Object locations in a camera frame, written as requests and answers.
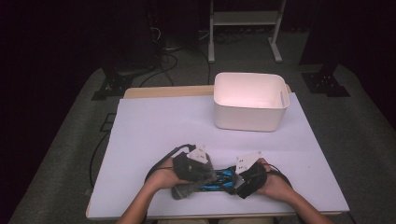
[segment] human hand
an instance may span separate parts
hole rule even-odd
[[[273,170],[265,159],[260,158],[258,162],[262,164],[266,172]],[[291,186],[278,175],[268,175],[265,184],[256,192],[286,203],[295,193]]]
[[[190,181],[181,180],[173,171],[173,158],[166,160],[154,171],[145,183],[145,187],[159,190],[170,189],[176,184],[189,184]]]

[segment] white metal stand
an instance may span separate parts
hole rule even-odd
[[[208,60],[215,62],[215,44],[213,41],[213,27],[218,25],[274,25],[273,36],[268,38],[271,50],[277,63],[282,62],[279,50],[277,49],[276,39],[279,33],[280,23],[282,22],[283,11],[286,0],[282,0],[279,11],[235,11],[235,12],[215,12],[213,1],[210,1],[210,24],[209,24],[209,45]]]

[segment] white container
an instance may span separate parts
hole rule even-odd
[[[215,79],[215,124],[221,129],[273,132],[290,104],[278,75],[219,73]]]

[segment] person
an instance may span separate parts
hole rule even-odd
[[[260,158],[258,162],[263,165],[267,172],[273,169],[263,158]],[[161,167],[173,167],[173,159],[169,158]],[[156,170],[144,183],[134,200],[117,221],[117,224],[140,224],[145,218],[151,200],[158,190],[170,189],[176,184],[187,183],[190,182],[179,179],[172,169]],[[268,175],[265,184],[256,192],[289,204],[307,224],[332,223],[303,196],[292,189],[280,176]]]

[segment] white tabletop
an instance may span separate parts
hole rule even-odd
[[[184,144],[205,146],[215,169],[235,165],[236,157],[261,151],[293,187],[320,212],[348,211],[342,194],[294,93],[273,133],[222,130],[213,122],[213,95],[120,100],[88,218],[120,217],[157,161]],[[245,200],[225,192],[196,192],[174,200],[160,190],[148,218],[241,217],[292,213],[285,203],[252,194]]]

